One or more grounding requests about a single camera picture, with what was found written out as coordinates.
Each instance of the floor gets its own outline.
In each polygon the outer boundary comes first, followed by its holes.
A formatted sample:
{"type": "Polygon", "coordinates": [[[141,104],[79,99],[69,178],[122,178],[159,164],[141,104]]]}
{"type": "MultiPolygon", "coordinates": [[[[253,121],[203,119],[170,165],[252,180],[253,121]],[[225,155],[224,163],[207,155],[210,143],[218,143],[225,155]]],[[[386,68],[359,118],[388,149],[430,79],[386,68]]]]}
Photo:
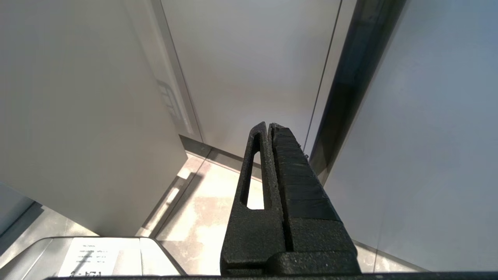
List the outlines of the floor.
{"type": "MultiPolygon", "coordinates": [[[[242,165],[223,151],[182,139],[188,160],[138,236],[154,237],[190,275],[219,275],[219,255],[242,165]]],[[[254,168],[248,207],[262,209],[260,169],[254,168]]],[[[44,206],[34,204],[0,237],[0,268],[35,241],[51,236],[95,233],[44,206]]],[[[361,244],[364,273],[422,271],[361,244]]]]}

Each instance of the white label sticker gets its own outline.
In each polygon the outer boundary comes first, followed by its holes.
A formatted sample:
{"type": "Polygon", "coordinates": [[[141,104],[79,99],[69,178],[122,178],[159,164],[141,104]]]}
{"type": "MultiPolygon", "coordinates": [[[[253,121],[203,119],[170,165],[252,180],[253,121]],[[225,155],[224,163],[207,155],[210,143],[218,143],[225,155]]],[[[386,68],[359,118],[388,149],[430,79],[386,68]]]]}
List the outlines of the white label sticker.
{"type": "Polygon", "coordinates": [[[120,246],[120,238],[73,238],[58,276],[112,275],[120,246]]]}

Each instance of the gray panel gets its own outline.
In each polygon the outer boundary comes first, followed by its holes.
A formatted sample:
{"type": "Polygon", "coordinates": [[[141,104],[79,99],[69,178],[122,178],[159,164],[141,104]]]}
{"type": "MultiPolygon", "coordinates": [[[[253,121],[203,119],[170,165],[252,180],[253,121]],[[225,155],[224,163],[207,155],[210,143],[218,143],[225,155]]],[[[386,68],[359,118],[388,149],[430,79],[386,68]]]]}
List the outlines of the gray panel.
{"type": "Polygon", "coordinates": [[[2,1],[0,180],[134,235],[186,160],[119,1],[2,1]]]}
{"type": "Polygon", "coordinates": [[[0,182],[0,234],[2,234],[33,201],[0,182]]]}
{"type": "Polygon", "coordinates": [[[405,6],[326,184],[353,238],[431,271],[496,269],[497,12],[405,6]]]}
{"type": "Polygon", "coordinates": [[[304,145],[340,0],[162,1],[206,144],[277,122],[304,145]]]}

